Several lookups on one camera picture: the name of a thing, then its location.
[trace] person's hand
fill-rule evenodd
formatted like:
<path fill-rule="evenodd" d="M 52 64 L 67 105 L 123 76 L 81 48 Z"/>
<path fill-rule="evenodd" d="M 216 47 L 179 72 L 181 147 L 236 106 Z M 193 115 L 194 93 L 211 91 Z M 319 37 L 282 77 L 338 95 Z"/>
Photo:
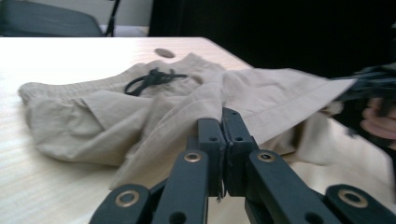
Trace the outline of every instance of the person's hand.
<path fill-rule="evenodd" d="M 381 105 L 382 99 L 371 99 L 368 107 L 363 110 L 362 115 L 364 120 L 361 122 L 361 127 L 366 132 L 394 141 L 389 146 L 396 150 L 396 106 L 393 106 L 386 117 L 380 118 L 377 114 Z"/>

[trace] chair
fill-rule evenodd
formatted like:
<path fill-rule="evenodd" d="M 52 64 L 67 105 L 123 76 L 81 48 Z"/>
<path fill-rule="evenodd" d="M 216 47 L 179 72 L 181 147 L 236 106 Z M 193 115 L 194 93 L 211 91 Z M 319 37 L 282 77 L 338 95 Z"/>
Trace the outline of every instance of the chair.
<path fill-rule="evenodd" d="M 103 33 L 97 20 L 88 14 L 33 2 L 0 2 L 0 35 L 16 37 L 104 37 L 114 36 L 116 0 Z"/>

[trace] black cord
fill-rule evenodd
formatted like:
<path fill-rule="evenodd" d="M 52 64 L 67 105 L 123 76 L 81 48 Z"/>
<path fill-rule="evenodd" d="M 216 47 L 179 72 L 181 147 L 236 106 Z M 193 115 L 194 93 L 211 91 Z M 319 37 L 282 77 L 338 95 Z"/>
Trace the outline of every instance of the black cord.
<path fill-rule="evenodd" d="M 175 71 L 173 69 L 170 70 L 170 74 L 166 74 L 163 72 L 159 71 L 159 68 L 154 68 L 149 71 L 148 75 L 143 76 L 143 77 L 138 77 L 134 80 L 132 80 L 128 85 L 125 86 L 124 92 L 127 95 L 132 95 L 132 96 L 139 96 L 142 90 L 149 86 L 153 85 L 162 85 L 165 83 L 171 82 L 175 77 L 187 77 L 187 75 L 179 75 L 175 74 Z M 129 89 L 139 81 L 143 81 L 143 83 L 137 87 L 133 91 L 129 91 Z"/>

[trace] wooden table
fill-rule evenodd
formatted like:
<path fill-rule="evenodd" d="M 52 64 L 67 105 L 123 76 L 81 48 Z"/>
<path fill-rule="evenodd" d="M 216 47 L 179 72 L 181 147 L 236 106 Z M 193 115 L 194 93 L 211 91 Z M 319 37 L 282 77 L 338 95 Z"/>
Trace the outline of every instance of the wooden table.
<path fill-rule="evenodd" d="M 166 59 L 155 49 L 170 49 L 176 57 Z M 204 38 L 0 38 L 0 50 L 0 223 L 87 223 L 109 193 L 117 169 L 56 161 L 37 152 L 17 94 L 23 83 L 67 84 L 112 77 L 136 63 L 172 63 L 190 52 L 227 69 L 250 68 Z M 294 163 L 292 168 L 319 192 L 329 185 L 350 184 L 396 211 L 388 157 L 331 123 L 337 139 L 336 162 Z M 209 223 L 248 223 L 241 202 L 211 200 Z"/>

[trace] beige fabric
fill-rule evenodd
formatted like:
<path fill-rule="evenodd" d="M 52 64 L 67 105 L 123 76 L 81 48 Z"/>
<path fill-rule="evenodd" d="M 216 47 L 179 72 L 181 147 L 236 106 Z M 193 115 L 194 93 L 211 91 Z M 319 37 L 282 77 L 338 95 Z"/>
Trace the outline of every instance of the beige fabric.
<path fill-rule="evenodd" d="M 155 67 L 188 77 L 149 87 L 139 97 L 122 93 Z M 168 176 L 187 135 L 196 133 L 196 121 L 220 120 L 224 106 L 241 114 L 262 148 L 288 154 L 290 161 L 331 162 L 327 117 L 317 112 L 353 82 L 291 69 L 226 71 L 190 54 L 172 64 L 137 64 L 103 80 L 27 83 L 20 96 L 39 151 L 63 161 L 120 165 L 112 188 L 151 187 Z"/>

